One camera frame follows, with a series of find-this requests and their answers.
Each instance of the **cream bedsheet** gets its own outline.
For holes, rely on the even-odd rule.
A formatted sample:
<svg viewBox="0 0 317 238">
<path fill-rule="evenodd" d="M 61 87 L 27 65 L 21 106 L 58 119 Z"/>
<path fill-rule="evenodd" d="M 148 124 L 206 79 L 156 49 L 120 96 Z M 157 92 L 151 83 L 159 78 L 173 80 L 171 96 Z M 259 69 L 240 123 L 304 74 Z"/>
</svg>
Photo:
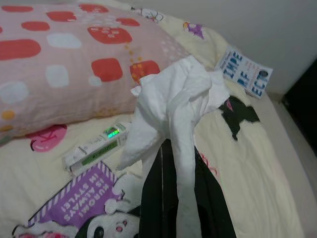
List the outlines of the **cream bedsheet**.
<svg viewBox="0 0 317 238">
<path fill-rule="evenodd" d="M 127 4 L 112 0 L 103 3 L 130 9 Z M 210 69 L 227 45 L 220 35 L 207 28 L 203 28 L 204 40 L 191 35 L 182 29 L 180 19 L 164 16 L 159 24 Z M 232 95 L 250 104 L 238 85 L 227 84 Z M 28 138 L 0 147 L 0 237 L 10 237 L 17 224 L 25 223 L 71 180 L 62 169 L 61 155 L 120 120 L 118 117 L 131 119 L 121 115 L 69 125 L 64 140 L 46 153 L 32 151 Z M 266 132 L 258 122 L 242 122 L 241 128 L 236 142 L 217 111 L 204 116 L 195 129 L 197 148 L 214 174 L 216 171 L 237 237 L 304 237 L 289 184 Z M 118 164 L 120 152 L 104 161 L 112 170 Z M 131 174 L 140 175 L 141 171 L 140 163 L 127 169 Z"/>
</svg>

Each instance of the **pillow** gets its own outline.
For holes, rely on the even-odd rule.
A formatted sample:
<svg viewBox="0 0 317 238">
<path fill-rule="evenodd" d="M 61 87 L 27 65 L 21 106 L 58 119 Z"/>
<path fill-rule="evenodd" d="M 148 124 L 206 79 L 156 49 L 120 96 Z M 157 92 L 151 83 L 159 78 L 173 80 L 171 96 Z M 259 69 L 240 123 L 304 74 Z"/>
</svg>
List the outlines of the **pillow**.
<svg viewBox="0 0 317 238">
<path fill-rule="evenodd" d="M 116 8 L 1 6 L 0 143 L 132 112 L 139 79 L 187 55 L 155 23 Z"/>
</svg>

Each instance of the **bedsheet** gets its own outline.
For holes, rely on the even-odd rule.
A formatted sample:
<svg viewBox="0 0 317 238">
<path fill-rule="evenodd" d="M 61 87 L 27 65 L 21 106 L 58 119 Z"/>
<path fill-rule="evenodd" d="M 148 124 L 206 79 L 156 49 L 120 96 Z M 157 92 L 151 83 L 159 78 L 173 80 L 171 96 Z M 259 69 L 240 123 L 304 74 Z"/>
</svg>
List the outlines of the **bedsheet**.
<svg viewBox="0 0 317 238">
<path fill-rule="evenodd" d="M 127 4 L 103 3 L 131 10 Z M 166 24 L 158 19 L 154 21 L 161 22 L 162 28 L 199 61 L 206 61 L 207 68 L 212 69 L 225 51 L 227 42 L 208 28 L 201 29 L 203 35 L 210 35 L 204 40 L 190 32 L 180 19 L 164 16 Z M 202 40 L 210 48 L 209 58 L 202 53 Z M 232 82 L 227 82 L 227 86 L 231 97 L 218 111 L 202 118 L 195 129 L 195 141 L 223 190 L 237 237 L 304 237 L 288 182 L 266 132 L 243 89 Z M 115 121 L 131 118 L 120 115 L 58 125 L 0 147 L 0 237 L 10 237 L 17 224 L 25 223 L 71 180 L 68 172 L 62 170 L 63 153 Z M 34 144 L 43 137 L 51 138 L 49 141 L 53 143 Z M 37 146 L 46 146 L 47 152 L 38 152 Z M 140 176 L 140 163 L 126 171 L 115 171 L 120 153 L 120 150 L 115 152 L 104 163 L 116 176 L 123 173 Z"/>
</svg>

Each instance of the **white cloth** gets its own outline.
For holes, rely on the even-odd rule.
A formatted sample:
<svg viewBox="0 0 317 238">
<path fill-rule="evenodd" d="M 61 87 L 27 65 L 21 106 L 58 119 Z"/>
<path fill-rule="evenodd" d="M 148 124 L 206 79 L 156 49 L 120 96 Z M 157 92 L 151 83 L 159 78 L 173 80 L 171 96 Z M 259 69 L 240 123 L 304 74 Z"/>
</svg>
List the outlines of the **white cloth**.
<svg viewBox="0 0 317 238">
<path fill-rule="evenodd" d="M 222 73 L 208 73 L 193 57 L 181 59 L 156 75 L 141 79 L 131 130 L 118 169 L 142 160 L 147 177 L 159 147 L 171 139 L 177 176 L 178 238 L 201 237 L 195 187 L 193 133 L 200 118 L 228 97 Z"/>
</svg>

